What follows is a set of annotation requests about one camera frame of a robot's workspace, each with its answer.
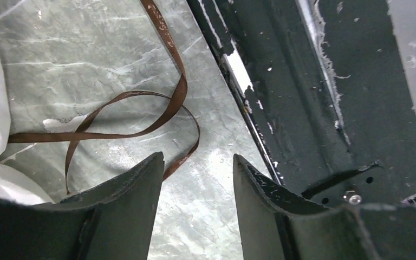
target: screw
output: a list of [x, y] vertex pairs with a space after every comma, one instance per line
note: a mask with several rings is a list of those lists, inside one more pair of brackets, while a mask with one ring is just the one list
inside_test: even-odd
[[343, 195], [343, 199], [352, 205], [358, 205], [362, 202], [361, 196], [356, 194], [355, 191], [347, 191]]

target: bolt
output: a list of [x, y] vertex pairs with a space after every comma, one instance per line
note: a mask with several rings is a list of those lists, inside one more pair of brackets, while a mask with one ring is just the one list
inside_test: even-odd
[[343, 199], [352, 204], [352, 205], [358, 205], [361, 203], [362, 198], [360, 195], [356, 194], [355, 191], [347, 191], [344, 195], [343, 195]]

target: silver screw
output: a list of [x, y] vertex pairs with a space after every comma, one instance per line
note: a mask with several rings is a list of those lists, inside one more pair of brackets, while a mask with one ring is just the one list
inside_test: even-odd
[[358, 205], [362, 202], [361, 196], [356, 194], [355, 191], [347, 191], [343, 195], [343, 199], [352, 205]]

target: gray marble tabletop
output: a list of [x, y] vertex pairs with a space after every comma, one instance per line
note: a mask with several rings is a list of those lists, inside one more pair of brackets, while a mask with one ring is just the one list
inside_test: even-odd
[[[149, 259], [242, 259], [232, 186], [232, 156], [266, 172], [238, 108], [184, 0], [155, 0], [183, 57], [185, 105], [201, 126], [200, 148], [162, 186]], [[99, 105], [125, 90], [171, 94], [178, 71], [138, 0], [0, 1], [0, 56], [10, 102], [11, 133], [73, 131]], [[138, 97], [106, 108], [92, 131], [132, 133], [166, 106]], [[82, 141], [71, 163], [76, 192], [133, 167], [152, 152], [167, 162], [196, 140], [181, 111], [152, 134]], [[11, 144], [0, 157], [42, 186], [66, 196], [67, 143]]]

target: brown ribbon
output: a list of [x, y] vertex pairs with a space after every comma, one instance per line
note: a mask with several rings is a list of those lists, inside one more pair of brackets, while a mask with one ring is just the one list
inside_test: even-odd
[[[89, 114], [79, 125], [73, 133], [18, 133], [9, 136], [8, 143], [29, 143], [29, 142], [65, 142], [69, 141], [68, 152], [66, 154], [66, 160], [64, 163], [64, 181], [66, 185], [66, 191], [69, 194], [68, 188], [68, 169], [71, 163], [71, 160], [74, 155], [74, 151], [76, 150], [79, 142], [81, 140], [88, 140], [88, 139], [121, 139], [121, 138], [132, 138], [132, 137], [140, 137], [145, 134], [151, 133], [165, 123], [167, 123], [170, 119], [172, 119], [176, 113], [183, 108], [186, 112], [194, 120], [197, 131], [198, 131], [198, 138], [196, 143], [192, 146], [189, 152], [182, 158], [175, 161], [173, 164], [169, 166], [169, 168], [164, 173], [164, 180], [168, 178], [173, 172], [175, 172], [181, 164], [183, 164], [198, 147], [200, 141], [200, 126], [193, 116], [193, 114], [183, 106], [184, 100], [186, 99], [187, 95], [187, 79], [186, 79], [186, 71], [184, 69], [183, 61], [181, 56], [178, 53], [177, 48], [174, 45], [173, 38], [170, 35], [168, 30], [168, 26], [165, 20], [160, 13], [160, 10], [157, 8], [153, 0], [141, 0], [141, 4], [146, 9], [147, 14], [151, 18], [154, 27], [157, 29], [157, 32], [160, 35], [160, 38], [164, 42], [166, 49], [170, 52], [171, 56], [173, 57], [176, 65], [178, 66], [179, 70], [181, 71], [181, 78], [179, 79], [176, 88], [171, 97], [157, 93], [152, 91], [145, 91], [145, 90], [134, 90], [134, 91], [127, 91], [120, 93], [118, 96], [107, 102], [106, 104], [102, 105], [91, 114]], [[169, 99], [170, 102], [166, 107], [165, 111], [162, 115], [149, 127], [146, 129], [134, 133], [134, 134], [103, 134], [103, 133], [91, 133], [86, 132], [88, 127], [93, 123], [96, 116], [101, 112], [103, 108], [113, 103], [116, 103], [120, 100], [131, 98], [133, 96], [159, 96], [162, 98]]]

